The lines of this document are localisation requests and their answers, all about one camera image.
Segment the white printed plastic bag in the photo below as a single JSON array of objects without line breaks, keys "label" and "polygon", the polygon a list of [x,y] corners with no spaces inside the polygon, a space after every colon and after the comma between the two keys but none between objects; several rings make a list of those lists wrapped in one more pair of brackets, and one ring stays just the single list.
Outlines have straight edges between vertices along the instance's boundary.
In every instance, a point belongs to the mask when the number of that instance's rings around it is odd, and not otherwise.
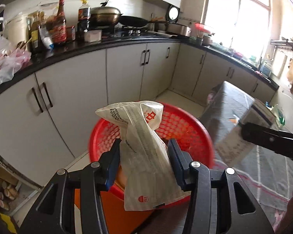
[{"label": "white printed plastic bag", "polygon": [[114,103],[96,114],[120,129],[126,211],[152,210],[190,195],[177,184],[167,146],[155,132],[162,120],[163,104],[148,100]]}]

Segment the red plastic basket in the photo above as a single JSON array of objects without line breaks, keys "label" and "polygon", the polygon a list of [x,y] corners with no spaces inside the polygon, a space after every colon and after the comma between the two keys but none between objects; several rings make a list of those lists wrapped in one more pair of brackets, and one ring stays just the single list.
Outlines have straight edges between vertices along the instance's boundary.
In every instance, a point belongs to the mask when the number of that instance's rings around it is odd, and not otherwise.
[{"label": "red plastic basket", "polygon": [[[170,139],[176,139],[180,149],[188,152],[193,160],[199,161],[209,168],[214,165],[214,148],[209,133],[198,119],[183,109],[163,104],[162,120],[155,132],[167,147]],[[121,139],[119,127],[100,117],[89,140],[88,149],[91,161],[99,160],[102,153],[111,149],[117,138]],[[120,177],[125,180],[122,183],[125,189],[127,178],[122,170]],[[162,204],[158,207],[175,206],[187,201],[189,196],[175,203]]]}]

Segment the small white box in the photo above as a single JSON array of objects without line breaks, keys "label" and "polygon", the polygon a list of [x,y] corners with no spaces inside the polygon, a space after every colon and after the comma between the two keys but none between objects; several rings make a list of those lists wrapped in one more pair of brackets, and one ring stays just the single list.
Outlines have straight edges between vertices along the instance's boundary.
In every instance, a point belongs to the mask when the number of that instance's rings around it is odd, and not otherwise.
[{"label": "small white box", "polygon": [[84,41],[87,43],[100,42],[102,40],[102,30],[91,30],[84,34]]}]

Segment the steel cooking pot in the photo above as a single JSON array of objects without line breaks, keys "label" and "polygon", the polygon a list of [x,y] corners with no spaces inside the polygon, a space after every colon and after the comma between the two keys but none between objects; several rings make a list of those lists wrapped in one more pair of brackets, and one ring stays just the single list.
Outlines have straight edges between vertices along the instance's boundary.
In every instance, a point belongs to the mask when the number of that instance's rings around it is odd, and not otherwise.
[{"label": "steel cooking pot", "polygon": [[166,25],[166,32],[177,35],[190,36],[191,30],[192,29],[189,26],[178,23],[168,23]]}]

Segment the red lid bowl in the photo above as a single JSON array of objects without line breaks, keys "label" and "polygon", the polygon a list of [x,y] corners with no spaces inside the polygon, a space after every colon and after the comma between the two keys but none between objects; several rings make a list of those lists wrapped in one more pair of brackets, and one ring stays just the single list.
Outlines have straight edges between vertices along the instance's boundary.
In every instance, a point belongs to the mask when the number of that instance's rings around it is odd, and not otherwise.
[{"label": "red lid bowl", "polygon": [[195,23],[195,28],[197,29],[198,32],[204,32],[207,34],[211,33],[208,29],[205,28],[205,25],[201,23]]}]

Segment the red sauce bottle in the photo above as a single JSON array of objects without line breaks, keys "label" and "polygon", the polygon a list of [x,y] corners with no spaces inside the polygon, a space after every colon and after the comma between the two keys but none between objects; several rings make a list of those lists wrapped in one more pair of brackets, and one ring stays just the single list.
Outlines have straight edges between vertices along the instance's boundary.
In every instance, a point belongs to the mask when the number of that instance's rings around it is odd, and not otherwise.
[{"label": "red sauce bottle", "polygon": [[53,43],[61,44],[67,39],[67,25],[64,13],[64,0],[59,0],[57,15],[53,21]]}]

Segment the pink plastic bags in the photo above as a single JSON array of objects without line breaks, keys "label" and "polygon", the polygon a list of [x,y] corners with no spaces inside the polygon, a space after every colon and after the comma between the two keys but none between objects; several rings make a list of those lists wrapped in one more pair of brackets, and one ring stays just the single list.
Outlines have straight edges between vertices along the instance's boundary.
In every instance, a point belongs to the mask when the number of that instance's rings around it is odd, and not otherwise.
[{"label": "pink plastic bags", "polygon": [[11,81],[19,70],[31,59],[27,50],[16,48],[4,37],[0,38],[0,84]]}]

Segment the black wok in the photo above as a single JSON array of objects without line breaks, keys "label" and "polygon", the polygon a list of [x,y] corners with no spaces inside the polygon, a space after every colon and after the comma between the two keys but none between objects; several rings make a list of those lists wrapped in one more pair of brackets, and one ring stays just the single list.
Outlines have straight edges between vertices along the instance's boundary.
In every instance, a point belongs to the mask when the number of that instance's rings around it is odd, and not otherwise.
[{"label": "black wok", "polygon": [[149,23],[159,23],[159,24],[167,24],[167,21],[149,21],[143,18],[134,17],[134,16],[120,16],[119,23],[126,27],[135,27],[135,28],[142,28],[145,27]]}]

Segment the white rice cooker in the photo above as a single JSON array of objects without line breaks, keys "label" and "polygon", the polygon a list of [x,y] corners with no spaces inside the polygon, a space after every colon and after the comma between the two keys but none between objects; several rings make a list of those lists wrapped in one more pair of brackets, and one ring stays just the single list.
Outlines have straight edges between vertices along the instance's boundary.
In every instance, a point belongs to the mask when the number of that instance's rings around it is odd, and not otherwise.
[{"label": "white rice cooker", "polygon": [[169,5],[166,12],[166,21],[168,23],[177,23],[180,14],[180,9],[176,6]]}]

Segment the steel pot with lid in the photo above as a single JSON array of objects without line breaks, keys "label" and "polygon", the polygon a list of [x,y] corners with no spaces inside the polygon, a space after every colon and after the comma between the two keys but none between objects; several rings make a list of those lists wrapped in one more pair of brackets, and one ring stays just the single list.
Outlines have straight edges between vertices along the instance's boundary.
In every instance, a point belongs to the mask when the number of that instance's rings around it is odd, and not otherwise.
[{"label": "steel pot with lid", "polygon": [[109,0],[100,3],[101,6],[90,9],[90,27],[113,27],[115,26],[122,13],[115,7],[107,6]]}]

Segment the dark soy sauce bottle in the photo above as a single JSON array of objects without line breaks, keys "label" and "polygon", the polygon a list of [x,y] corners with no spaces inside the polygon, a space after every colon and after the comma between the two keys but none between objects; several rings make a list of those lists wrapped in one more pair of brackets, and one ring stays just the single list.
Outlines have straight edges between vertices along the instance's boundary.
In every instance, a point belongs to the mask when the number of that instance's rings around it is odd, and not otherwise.
[{"label": "dark soy sauce bottle", "polygon": [[84,35],[88,31],[88,28],[89,28],[91,6],[88,4],[87,0],[81,0],[81,2],[82,2],[82,5],[78,9],[77,34],[78,34],[78,38],[83,40]]}]

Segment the white electric kettle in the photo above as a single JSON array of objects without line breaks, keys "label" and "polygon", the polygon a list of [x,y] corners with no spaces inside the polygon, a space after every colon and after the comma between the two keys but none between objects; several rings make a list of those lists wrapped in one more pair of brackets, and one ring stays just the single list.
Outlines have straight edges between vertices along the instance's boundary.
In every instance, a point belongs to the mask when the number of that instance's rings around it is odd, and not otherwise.
[{"label": "white electric kettle", "polygon": [[4,23],[4,37],[15,47],[22,41],[27,42],[33,20],[29,14],[19,13]]}]

